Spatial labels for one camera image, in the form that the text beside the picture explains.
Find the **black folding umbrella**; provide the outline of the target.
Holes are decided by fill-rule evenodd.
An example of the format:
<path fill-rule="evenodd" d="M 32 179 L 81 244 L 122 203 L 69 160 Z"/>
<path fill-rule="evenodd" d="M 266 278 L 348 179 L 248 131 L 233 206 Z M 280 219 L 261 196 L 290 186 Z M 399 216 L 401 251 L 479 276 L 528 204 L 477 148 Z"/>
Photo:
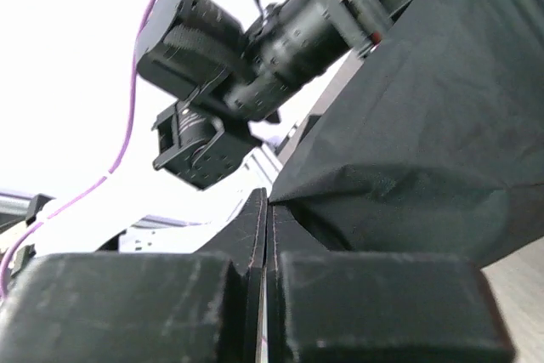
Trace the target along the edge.
<path fill-rule="evenodd" d="M 414 0 L 271 200 L 355 251 L 487 265 L 543 235 L 543 0 Z"/>

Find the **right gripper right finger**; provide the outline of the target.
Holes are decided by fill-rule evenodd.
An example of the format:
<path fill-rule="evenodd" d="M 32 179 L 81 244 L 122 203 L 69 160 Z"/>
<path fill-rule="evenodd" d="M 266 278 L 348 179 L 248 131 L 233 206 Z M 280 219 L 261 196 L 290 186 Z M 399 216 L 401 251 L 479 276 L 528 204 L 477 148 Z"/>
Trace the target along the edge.
<path fill-rule="evenodd" d="M 428 253 L 333 252 L 284 207 L 267 214 L 272 362 L 511 362 L 482 272 Z"/>

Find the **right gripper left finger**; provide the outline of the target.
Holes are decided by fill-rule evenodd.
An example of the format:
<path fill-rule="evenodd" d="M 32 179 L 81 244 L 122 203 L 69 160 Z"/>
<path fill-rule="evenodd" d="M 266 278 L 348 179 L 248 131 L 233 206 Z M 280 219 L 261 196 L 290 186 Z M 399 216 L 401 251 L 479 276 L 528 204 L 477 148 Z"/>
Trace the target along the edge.
<path fill-rule="evenodd" d="M 268 199 L 189 255 L 115 252 L 38 258 L 1 309 L 10 362 L 254 362 Z"/>

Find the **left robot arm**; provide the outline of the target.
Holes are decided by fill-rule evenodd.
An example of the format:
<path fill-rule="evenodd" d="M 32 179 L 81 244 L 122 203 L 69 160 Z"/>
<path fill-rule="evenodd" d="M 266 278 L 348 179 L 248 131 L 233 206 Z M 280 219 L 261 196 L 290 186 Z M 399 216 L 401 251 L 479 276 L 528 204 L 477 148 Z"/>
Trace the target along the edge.
<path fill-rule="evenodd" d="M 135 68 L 175 98 L 156 119 L 153 166 L 207 189 L 258 146 L 251 122 L 278 108 L 347 52 L 367 57 L 412 0 L 259 4 L 247 29 L 212 0 L 155 0 Z"/>

